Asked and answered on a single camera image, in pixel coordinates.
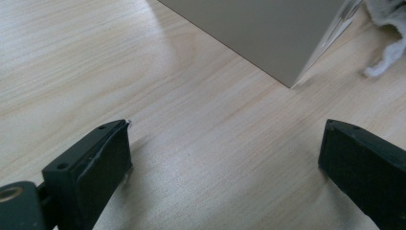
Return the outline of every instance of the wood grain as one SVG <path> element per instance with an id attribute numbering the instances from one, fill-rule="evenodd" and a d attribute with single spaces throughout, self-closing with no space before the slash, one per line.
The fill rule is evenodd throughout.
<path id="1" fill-rule="evenodd" d="M 293 89 L 155 0 L 1 1 L 0 19 L 0 184 L 126 118 L 134 173 L 95 229 L 376 229 L 317 165 L 327 118 L 406 149 L 406 57 L 360 74 L 399 38 L 365 7 Z"/>

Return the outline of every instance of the white fabric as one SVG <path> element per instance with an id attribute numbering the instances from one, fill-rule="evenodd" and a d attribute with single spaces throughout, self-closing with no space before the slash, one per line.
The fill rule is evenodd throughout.
<path id="1" fill-rule="evenodd" d="M 364 74 L 378 77 L 393 63 L 400 59 L 406 48 L 406 1 L 404 0 L 367 0 L 367 8 L 373 23 L 377 26 L 393 25 L 402 35 L 402 39 L 387 46 L 383 58 L 374 67 L 368 67 Z"/>

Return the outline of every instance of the gray box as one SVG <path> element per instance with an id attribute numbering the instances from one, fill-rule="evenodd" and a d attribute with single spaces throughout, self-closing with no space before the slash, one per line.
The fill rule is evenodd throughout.
<path id="1" fill-rule="evenodd" d="M 343 32 L 361 0 L 160 0 L 287 87 Z"/>

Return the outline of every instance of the black plastic part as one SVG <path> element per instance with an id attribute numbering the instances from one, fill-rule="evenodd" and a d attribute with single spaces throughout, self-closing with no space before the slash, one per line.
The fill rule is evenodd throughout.
<path id="1" fill-rule="evenodd" d="M 380 229 L 406 229 L 406 151 L 328 120 L 319 166 Z"/>
<path id="2" fill-rule="evenodd" d="M 42 215 L 45 218 L 46 229 L 54 229 L 61 219 L 60 207 L 58 203 L 49 196 L 44 183 L 40 184 L 37 190 L 41 202 Z"/>
<path id="3" fill-rule="evenodd" d="M 49 164 L 46 189 L 61 208 L 59 230 L 92 229 L 132 167 L 125 120 L 94 129 Z"/>
<path id="4" fill-rule="evenodd" d="M 0 188 L 0 229 L 49 229 L 33 182 L 16 182 Z"/>

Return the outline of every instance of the table surface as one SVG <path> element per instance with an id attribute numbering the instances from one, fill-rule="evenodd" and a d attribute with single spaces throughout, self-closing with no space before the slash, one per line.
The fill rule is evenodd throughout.
<path id="1" fill-rule="evenodd" d="M 288 89 L 156 0 L 0 2 L 0 184 L 122 118 L 134 172 L 95 229 L 376 229 L 318 169 L 328 118 L 405 149 L 400 36 L 365 6 Z"/>

